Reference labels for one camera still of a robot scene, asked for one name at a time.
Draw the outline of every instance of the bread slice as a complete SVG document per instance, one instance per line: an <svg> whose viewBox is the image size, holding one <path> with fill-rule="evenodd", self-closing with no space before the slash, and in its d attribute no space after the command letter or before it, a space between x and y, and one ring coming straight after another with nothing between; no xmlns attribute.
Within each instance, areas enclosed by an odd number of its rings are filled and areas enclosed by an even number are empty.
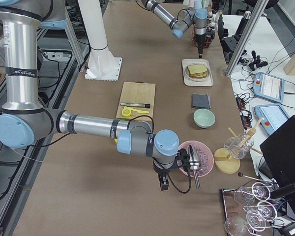
<svg viewBox="0 0 295 236"><path fill-rule="evenodd" d="M190 78L202 79L207 76L207 67L204 64L188 65L187 69Z"/></svg>

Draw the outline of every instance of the bowl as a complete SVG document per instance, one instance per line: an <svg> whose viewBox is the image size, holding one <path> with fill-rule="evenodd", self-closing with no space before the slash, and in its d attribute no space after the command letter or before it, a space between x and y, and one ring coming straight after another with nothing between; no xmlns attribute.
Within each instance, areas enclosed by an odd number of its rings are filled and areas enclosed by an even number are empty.
<svg viewBox="0 0 295 236"><path fill-rule="evenodd" d="M204 63L193 63L193 64L189 64L189 65L196 65L196 64L203 64L203 65L205 65L205 66L207 67L207 75L206 75L206 77L204 77L204 78L191 78L191 77L189 76L189 70L188 70L188 68L187 68L187 66L186 66L186 67L185 67L185 74L186 74L187 78L188 78L189 80L193 80L193 81L195 81L195 82L202 82L202 81L204 81L204 80L207 80L207 79L209 78L209 76L210 76L210 70L209 70L208 66L207 66L206 64L204 64Z"/></svg>
<svg viewBox="0 0 295 236"><path fill-rule="evenodd" d="M208 128L215 123L215 115L208 109L198 109L193 114L193 120L197 126Z"/></svg>
<svg viewBox="0 0 295 236"><path fill-rule="evenodd" d="M197 152L201 162L201 167L199 170L197 170L198 176L202 177L210 173L214 165L214 157L211 150L205 144L198 141L186 141L179 145L179 149L184 148L188 150L189 145L192 145L192 148L194 149L194 151ZM188 175L183 170L183 168L180 168L179 170L183 172L186 176ZM191 171L190 176L194 178L193 171Z"/></svg>

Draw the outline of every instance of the brown table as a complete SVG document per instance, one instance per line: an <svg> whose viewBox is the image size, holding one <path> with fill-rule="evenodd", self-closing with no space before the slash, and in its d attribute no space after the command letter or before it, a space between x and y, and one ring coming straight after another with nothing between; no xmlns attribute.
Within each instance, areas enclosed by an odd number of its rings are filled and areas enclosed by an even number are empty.
<svg viewBox="0 0 295 236"><path fill-rule="evenodd" d="M165 4L176 15L184 6ZM155 15L133 2L113 1L104 15L110 51L122 57L117 82L85 80L81 74L66 109L76 114L114 118L124 81L156 83L155 132L171 129L180 142L197 140L212 152L221 148L242 126L222 49L214 40L204 50L214 78L210 88L187 87L181 61L196 59L192 29L175 39ZM193 122L191 94L209 93L216 123L201 129ZM240 171L254 175L250 158ZM187 177L171 174L176 185L187 189ZM90 135L70 135L52 145L44 159L25 209L14 231L16 236L195 236L224 235L221 188L237 188L247 180L227 175L215 167L200 179L201 190L188 194L172 186L160 191L152 160L118 153L113 140Z"/></svg>

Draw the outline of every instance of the green bowl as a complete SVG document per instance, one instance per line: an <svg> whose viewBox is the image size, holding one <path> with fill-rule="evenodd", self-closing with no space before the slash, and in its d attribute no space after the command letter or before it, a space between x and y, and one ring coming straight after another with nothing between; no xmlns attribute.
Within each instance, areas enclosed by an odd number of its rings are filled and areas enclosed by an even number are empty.
<svg viewBox="0 0 295 236"><path fill-rule="evenodd" d="M215 115L208 109L198 109L193 114L193 120L197 126L208 128L215 123Z"/></svg>

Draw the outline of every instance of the white stand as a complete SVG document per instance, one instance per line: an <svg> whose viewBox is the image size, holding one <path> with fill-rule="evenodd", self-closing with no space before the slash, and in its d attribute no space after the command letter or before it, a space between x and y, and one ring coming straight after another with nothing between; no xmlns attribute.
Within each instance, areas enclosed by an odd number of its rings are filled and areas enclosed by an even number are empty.
<svg viewBox="0 0 295 236"><path fill-rule="evenodd" d="M92 47L85 75L90 80L118 80L121 58L109 51L102 12L98 0L78 0L88 41Z"/></svg>

